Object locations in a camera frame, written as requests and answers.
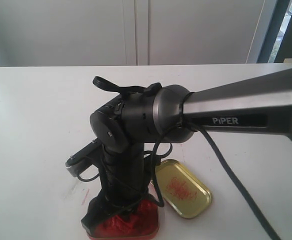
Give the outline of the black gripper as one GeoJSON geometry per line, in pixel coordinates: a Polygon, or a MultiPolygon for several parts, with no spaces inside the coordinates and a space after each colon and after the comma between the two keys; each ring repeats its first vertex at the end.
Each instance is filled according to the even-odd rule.
{"type": "Polygon", "coordinates": [[[137,207],[146,192],[143,143],[135,143],[117,153],[102,146],[99,177],[101,190],[88,206],[81,224],[95,228],[116,215],[126,215],[137,207]]]}

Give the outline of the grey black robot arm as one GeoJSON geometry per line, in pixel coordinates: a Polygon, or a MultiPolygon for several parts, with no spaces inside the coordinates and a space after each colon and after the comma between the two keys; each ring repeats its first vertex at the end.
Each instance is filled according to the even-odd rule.
{"type": "Polygon", "coordinates": [[[101,191],[81,221],[89,233],[148,196],[155,160],[144,158],[146,143],[183,143],[196,127],[292,141],[292,68],[199,92],[160,83],[121,87],[100,76],[93,84],[117,95],[90,116],[101,191]]]}

